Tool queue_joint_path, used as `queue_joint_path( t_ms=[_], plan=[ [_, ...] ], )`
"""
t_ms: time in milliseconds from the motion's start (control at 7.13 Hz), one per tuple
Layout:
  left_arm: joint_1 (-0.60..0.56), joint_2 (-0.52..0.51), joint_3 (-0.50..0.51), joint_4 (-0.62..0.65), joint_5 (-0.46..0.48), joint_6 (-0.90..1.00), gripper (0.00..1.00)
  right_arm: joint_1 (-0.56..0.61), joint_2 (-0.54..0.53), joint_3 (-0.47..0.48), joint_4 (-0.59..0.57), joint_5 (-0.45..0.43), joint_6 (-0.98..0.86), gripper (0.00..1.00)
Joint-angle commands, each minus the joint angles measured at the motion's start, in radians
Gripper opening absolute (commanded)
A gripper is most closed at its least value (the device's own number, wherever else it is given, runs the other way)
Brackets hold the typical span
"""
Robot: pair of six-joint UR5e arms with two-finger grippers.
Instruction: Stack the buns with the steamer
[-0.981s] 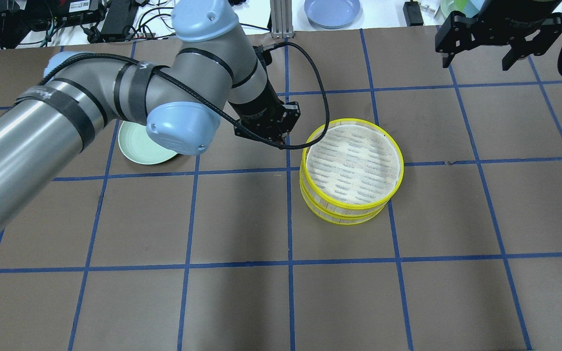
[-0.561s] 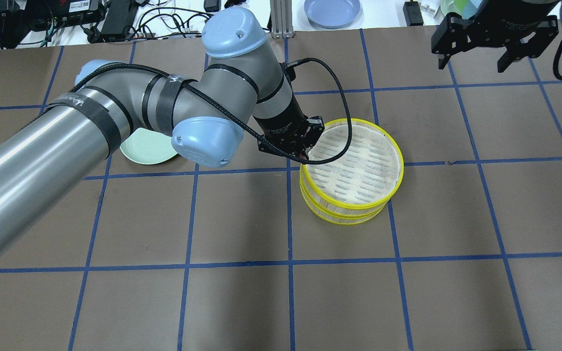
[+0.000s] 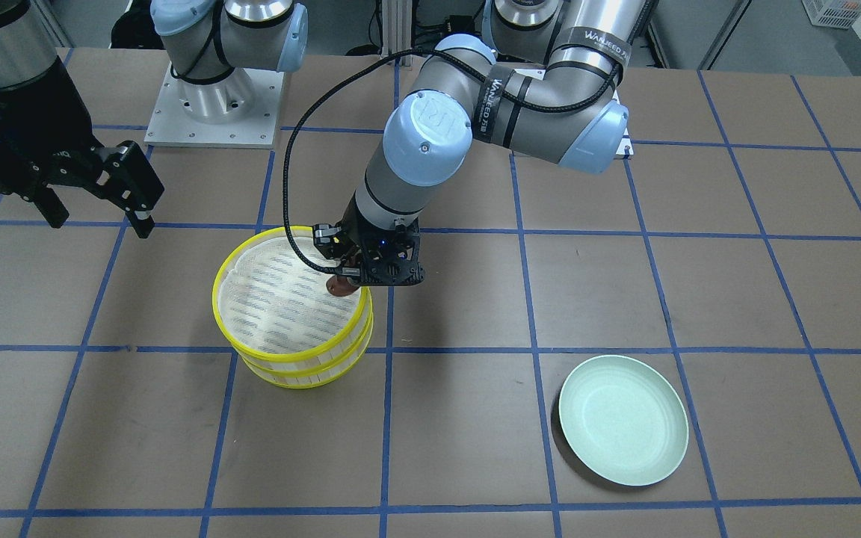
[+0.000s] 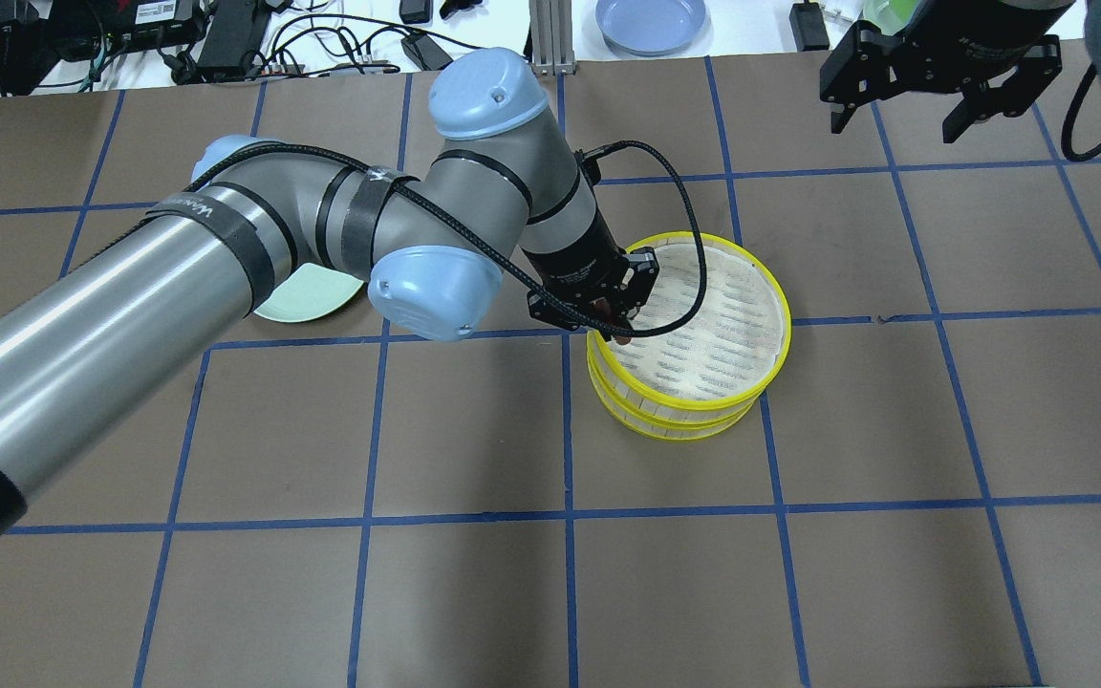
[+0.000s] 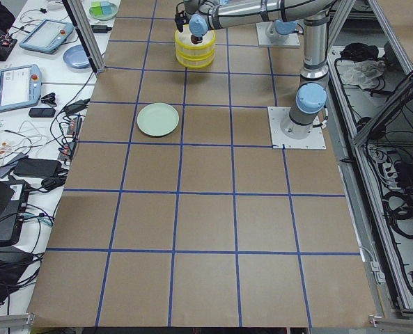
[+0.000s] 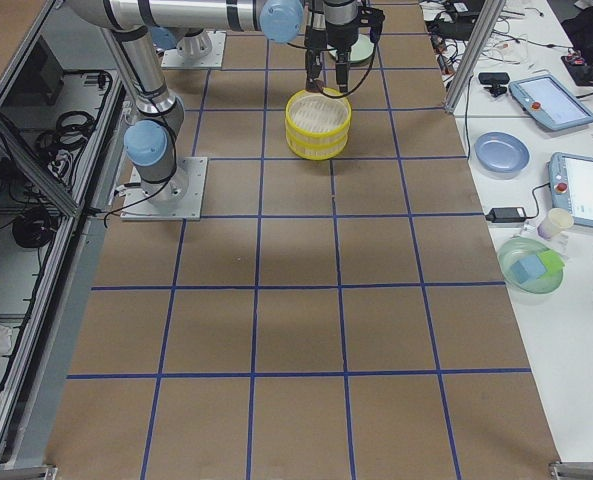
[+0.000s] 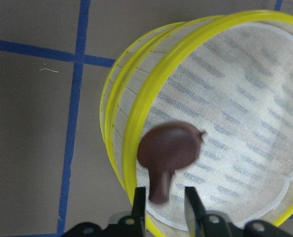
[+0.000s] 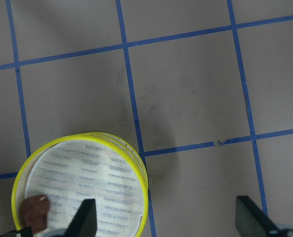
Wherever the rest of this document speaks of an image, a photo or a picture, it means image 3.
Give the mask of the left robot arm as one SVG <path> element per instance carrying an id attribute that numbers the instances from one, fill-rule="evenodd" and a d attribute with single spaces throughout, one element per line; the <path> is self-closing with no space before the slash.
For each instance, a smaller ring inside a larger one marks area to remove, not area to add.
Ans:
<path id="1" fill-rule="evenodd" d="M 386 122 L 344 217 L 313 229 L 329 293 L 423 279 L 419 222 L 472 142 L 601 173 L 629 110 L 614 92 L 653 1 L 488 1 L 481 37 L 440 40 Z"/>

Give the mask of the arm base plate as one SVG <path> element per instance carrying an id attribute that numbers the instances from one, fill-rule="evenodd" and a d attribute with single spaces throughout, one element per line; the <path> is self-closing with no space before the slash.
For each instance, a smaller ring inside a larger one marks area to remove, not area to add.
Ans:
<path id="1" fill-rule="evenodd" d="M 284 72 L 242 69 L 208 85 L 166 71 L 144 140 L 150 146 L 273 149 Z"/>
<path id="2" fill-rule="evenodd" d="M 629 127 L 626 126 L 624 132 L 622 133 L 620 142 L 614 151 L 615 159 L 623 159 L 629 160 L 632 156 L 635 155 L 635 148 L 633 147 L 631 133 L 629 133 Z"/>

